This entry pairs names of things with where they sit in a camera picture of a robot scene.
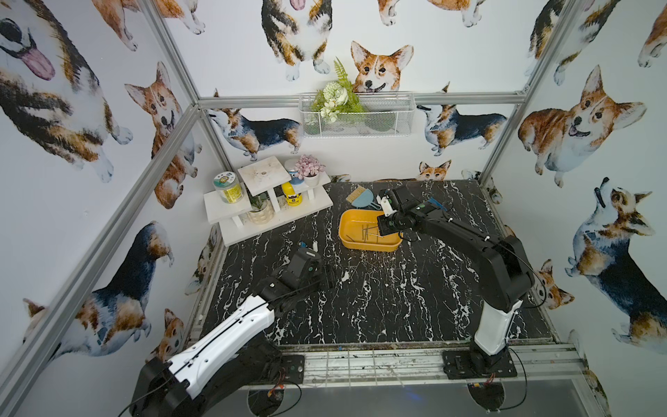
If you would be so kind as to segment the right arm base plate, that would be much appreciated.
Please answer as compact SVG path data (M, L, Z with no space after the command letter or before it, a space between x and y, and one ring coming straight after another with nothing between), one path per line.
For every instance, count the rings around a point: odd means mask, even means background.
M450 380L472 380L490 378L514 378L518 371L509 349L495 355L482 351L443 351L443 371Z

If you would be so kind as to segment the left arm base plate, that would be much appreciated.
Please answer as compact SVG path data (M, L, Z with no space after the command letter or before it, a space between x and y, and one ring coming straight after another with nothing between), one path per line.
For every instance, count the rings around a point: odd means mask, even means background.
M272 359L262 371L259 384L283 385L286 382L302 384L305 374L305 356L298 354L283 355Z

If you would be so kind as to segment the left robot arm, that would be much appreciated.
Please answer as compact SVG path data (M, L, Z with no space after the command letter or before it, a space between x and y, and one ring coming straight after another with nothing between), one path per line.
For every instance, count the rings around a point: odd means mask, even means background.
M300 247L290 262L260 281L222 324L169 361L144 365L131 416L202 416L241 387L261 379L281 381L282 354L264 330L311 295L333 288L321 255Z

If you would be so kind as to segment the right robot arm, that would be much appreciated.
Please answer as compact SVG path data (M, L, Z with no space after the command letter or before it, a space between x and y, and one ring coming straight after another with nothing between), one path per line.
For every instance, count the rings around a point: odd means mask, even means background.
M510 325L535 282L519 238L484 235L449 215L434 199L418 202L405 186L383 189L376 200L383 210L378 217L382 236L410 229L439 239L472 261L484 304L469 362L478 375L493 372L509 353Z

